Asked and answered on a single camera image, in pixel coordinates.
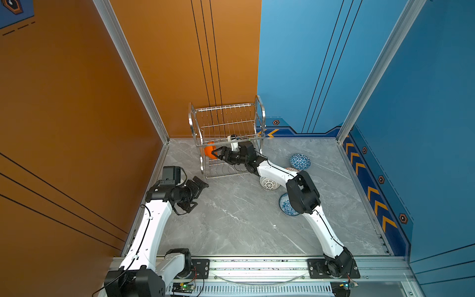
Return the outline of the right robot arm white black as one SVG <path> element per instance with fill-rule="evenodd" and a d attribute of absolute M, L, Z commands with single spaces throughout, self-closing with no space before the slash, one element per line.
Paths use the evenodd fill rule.
<path fill-rule="evenodd" d="M 244 165 L 248 172 L 284 186 L 292 208 L 305 217 L 320 242 L 325 258 L 324 274 L 331 278 L 360 278 L 354 256 L 339 240 L 324 214 L 320 193 L 309 173 L 293 172 L 272 163 L 251 142 L 242 142 L 237 149 L 219 147 L 212 155 L 229 165 Z"/>

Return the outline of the white brown patterned bowl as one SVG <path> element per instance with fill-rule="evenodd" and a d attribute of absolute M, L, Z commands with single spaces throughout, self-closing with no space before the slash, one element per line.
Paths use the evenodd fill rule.
<path fill-rule="evenodd" d="M 277 183 L 276 181 L 266 178 L 261 176 L 259 179 L 260 185 L 266 190 L 266 191 L 275 191 L 280 187 L 280 184 Z"/>

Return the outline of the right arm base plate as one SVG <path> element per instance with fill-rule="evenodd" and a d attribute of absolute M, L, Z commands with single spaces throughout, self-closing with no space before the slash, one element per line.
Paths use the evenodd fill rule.
<path fill-rule="evenodd" d="M 312 279 L 359 279 L 361 274 L 354 259 L 350 258 L 344 264 L 338 261 L 329 261 L 326 259 L 308 259 L 308 271 Z"/>

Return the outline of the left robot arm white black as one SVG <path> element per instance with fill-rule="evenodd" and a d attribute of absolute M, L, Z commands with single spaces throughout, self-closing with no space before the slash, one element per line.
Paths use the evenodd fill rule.
<path fill-rule="evenodd" d="M 188 248 L 171 249 L 157 266 L 157 252 L 165 225 L 179 206 L 185 214 L 197 205 L 194 201 L 209 185 L 198 177 L 181 184 L 165 178 L 147 192 L 142 222 L 129 252 L 119 268 L 109 271 L 103 289 L 109 297 L 164 297 L 167 286 L 178 275 L 188 276 L 192 261 Z"/>

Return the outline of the orange plastic bowl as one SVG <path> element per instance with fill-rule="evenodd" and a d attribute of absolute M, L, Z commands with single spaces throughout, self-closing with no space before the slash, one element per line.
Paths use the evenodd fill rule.
<path fill-rule="evenodd" d="M 211 141 L 205 148 L 205 156 L 211 160 L 217 160 L 218 158 L 214 156 L 213 151 L 216 149 L 216 145 L 214 141 Z"/>

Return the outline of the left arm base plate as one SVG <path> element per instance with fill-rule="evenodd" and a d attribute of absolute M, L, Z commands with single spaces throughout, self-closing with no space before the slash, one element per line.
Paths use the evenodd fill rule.
<path fill-rule="evenodd" d="M 192 279 L 197 277 L 198 279 L 208 279 L 210 272 L 210 259 L 198 259 L 192 258 L 186 260 L 184 269 L 178 273 L 175 278 L 178 279 Z"/>

